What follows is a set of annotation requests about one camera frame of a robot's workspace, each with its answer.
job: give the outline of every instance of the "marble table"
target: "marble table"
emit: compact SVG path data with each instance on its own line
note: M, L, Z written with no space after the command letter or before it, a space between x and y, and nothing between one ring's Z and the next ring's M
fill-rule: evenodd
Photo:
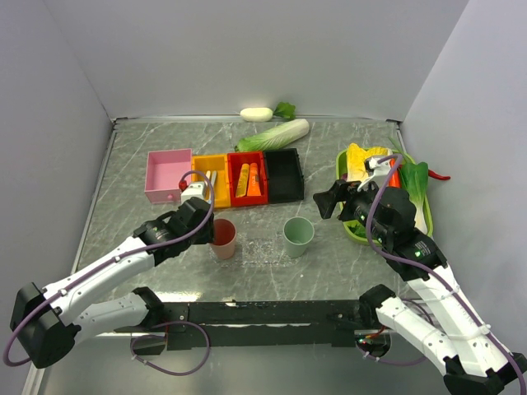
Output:
M274 125L118 122L77 269L114 249L144 221L174 209L169 204L152 205L143 192L149 151L192 148L195 155L232 152L242 137ZM216 218L227 218L236 225L233 258L219 261L208 246L193 246L179 257L126 281L105 300L119 298L138 286L149 286L165 302L350 300L381 283L400 295L408 294L406 285L382 258L370 247L354 244L347 237L336 216L321 220L312 198L313 193L333 184L335 157L340 151L352 142L391 146L388 137L398 138L397 125L360 119L310 125L310 133L290 145L300 156L304 201L216 210ZM297 259L283 252L282 227L292 216L303 216L315 226L312 244Z

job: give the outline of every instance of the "orange box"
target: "orange box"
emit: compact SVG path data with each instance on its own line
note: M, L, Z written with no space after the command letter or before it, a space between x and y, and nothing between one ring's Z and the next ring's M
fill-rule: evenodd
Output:
M229 194L229 170L227 155L200 155L192 157L192 170L199 170L211 173L217 172L216 183L214 184L214 207L227 208L231 206L231 195ZM192 174L193 181L203 181L203 177Z

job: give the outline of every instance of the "white wall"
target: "white wall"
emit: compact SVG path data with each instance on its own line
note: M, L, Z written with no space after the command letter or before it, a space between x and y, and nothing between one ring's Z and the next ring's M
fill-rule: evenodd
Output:
M3 349L18 289L71 270L111 125L41 1L0 2L0 54ZM26 374L0 363L0 392L20 393Z
M44 0L110 117L403 119L467 0Z
M525 16L527 2L471 0L403 138L419 160L452 175L431 182L436 239L483 319L527 353Z

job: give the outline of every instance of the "red chili pepper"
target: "red chili pepper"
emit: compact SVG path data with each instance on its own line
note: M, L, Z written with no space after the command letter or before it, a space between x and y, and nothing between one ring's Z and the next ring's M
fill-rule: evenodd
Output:
M394 167L394 164L395 164L395 159L392 159L389 162L389 165ZM392 178L389 179L388 186L395 187L395 188L401 188L401 181L399 179L399 172L398 171L396 171L394 173L394 175L392 175Z
M446 181L450 179L449 175L440 175L432 170L428 170L428 177L432 177L433 179L439 179L441 181Z

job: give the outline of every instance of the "red box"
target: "red box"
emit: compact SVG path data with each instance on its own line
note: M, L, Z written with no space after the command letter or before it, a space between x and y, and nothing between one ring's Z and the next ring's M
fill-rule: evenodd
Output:
M231 206L253 206L256 204L268 204L267 174L265 173L264 154L261 151L255 152L236 152L227 154L229 165L229 192L231 194ZM243 196L236 197L236 187L240 179L241 166L251 163L258 164L260 192L262 196Z

